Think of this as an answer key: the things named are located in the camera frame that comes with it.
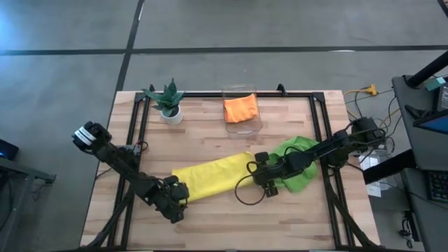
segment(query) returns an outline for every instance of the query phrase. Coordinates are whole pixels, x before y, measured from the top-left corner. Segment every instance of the orange cloth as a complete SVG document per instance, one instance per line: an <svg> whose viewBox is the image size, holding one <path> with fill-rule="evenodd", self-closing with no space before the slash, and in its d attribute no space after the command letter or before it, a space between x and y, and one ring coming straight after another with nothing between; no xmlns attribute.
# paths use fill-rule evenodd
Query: orange cloth
<svg viewBox="0 0 448 252"><path fill-rule="evenodd" d="M239 123L257 117L258 105L255 95L224 100L224 116L227 123Z"/></svg>

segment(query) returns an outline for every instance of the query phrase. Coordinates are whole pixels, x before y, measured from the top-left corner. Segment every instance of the clear plastic container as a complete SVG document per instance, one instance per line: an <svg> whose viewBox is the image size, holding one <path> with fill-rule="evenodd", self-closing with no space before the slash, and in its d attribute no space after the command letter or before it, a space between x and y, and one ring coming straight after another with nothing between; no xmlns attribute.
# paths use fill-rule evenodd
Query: clear plastic container
<svg viewBox="0 0 448 252"><path fill-rule="evenodd" d="M263 122L260 117L260 109L258 108L257 92L255 85L226 85L223 87L223 109L225 111L225 101L248 97L250 95L255 96L255 105L257 114L248 120L241 122L228 122L224 116L225 129L227 130L231 139L237 138L256 138L258 132L263 128Z"/></svg>

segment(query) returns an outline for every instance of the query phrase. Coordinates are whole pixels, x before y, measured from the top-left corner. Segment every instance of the white pot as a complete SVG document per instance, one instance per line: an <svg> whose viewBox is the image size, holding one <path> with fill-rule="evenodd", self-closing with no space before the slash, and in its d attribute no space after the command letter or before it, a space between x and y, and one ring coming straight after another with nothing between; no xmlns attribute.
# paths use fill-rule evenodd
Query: white pot
<svg viewBox="0 0 448 252"><path fill-rule="evenodd" d="M164 116L164 114L162 112L160 112L160 115L162 116L163 120L165 120L165 122L169 125L178 125L179 123L181 123L182 121L182 110L181 107L179 106L179 111L177 112L177 114L175 116L172 117L167 117Z"/></svg>

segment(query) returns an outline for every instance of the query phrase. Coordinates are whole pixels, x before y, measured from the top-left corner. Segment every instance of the computer monitor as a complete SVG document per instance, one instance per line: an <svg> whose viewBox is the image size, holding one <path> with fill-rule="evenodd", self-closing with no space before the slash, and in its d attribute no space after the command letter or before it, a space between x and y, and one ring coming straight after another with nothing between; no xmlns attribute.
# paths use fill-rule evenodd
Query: computer monitor
<svg viewBox="0 0 448 252"><path fill-rule="evenodd" d="M448 134L448 109L414 121L414 126L442 134Z"/></svg>

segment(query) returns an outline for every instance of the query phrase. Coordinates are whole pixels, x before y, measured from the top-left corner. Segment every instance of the succulent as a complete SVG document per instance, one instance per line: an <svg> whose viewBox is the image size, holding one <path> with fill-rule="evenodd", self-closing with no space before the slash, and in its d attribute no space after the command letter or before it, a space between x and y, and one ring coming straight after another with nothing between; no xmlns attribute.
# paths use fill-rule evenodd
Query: succulent
<svg viewBox="0 0 448 252"><path fill-rule="evenodd" d="M157 105L154 105L153 108L161 111L167 117L175 116L172 113L179 106L179 102L183 98L183 92L177 92L174 78L171 79L171 83L168 86L164 86L163 94L154 93L147 89L143 89L143 92L146 96L157 102Z"/></svg>

